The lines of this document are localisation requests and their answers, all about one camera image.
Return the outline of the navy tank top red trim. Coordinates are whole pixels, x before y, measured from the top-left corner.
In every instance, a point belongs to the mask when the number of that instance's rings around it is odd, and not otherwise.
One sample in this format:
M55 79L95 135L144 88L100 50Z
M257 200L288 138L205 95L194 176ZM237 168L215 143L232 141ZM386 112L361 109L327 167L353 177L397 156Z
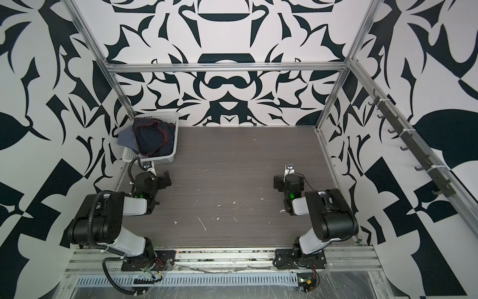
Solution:
M142 156L158 157L173 153L176 137L174 124L154 118L135 118L133 131Z

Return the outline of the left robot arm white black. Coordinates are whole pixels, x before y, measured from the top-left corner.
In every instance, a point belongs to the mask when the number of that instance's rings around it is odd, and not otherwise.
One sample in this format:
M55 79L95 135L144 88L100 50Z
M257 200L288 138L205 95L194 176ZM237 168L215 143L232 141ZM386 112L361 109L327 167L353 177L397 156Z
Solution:
M151 240L138 236L123 226L123 218L146 216L159 203L158 191L172 185L168 171L161 176L147 171L136 175L131 194L102 191L89 194L66 230L71 244L105 250L127 258L136 267L154 259Z

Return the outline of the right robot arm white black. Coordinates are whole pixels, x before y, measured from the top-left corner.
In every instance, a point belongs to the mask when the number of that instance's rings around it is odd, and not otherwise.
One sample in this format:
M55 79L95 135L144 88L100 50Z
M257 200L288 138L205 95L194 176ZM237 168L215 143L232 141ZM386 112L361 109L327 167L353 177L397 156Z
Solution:
M273 187L284 194L285 211L291 216L311 219L311 229L294 244L294 251L300 257L318 254L333 242L344 242L359 232L357 219L340 190L306 192L305 184L305 177L298 173L273 179Z

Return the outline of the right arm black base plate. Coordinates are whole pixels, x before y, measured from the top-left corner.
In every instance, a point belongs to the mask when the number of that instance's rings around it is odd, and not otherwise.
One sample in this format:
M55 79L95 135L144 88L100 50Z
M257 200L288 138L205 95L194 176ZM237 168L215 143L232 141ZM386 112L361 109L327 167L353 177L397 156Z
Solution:
M293 249L276 249L273 266L280 270L325 269L327 260L323 252L303 255Z

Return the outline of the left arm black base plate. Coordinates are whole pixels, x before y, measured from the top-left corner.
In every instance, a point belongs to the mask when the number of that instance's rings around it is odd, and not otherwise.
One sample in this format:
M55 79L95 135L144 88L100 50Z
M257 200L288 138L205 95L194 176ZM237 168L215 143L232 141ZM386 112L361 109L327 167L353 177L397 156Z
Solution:
M124 259L121 270L123 272L141 271L147 267L151 271L168 270L175 264L176 250L155 250L150 257L145 255L127 257Z

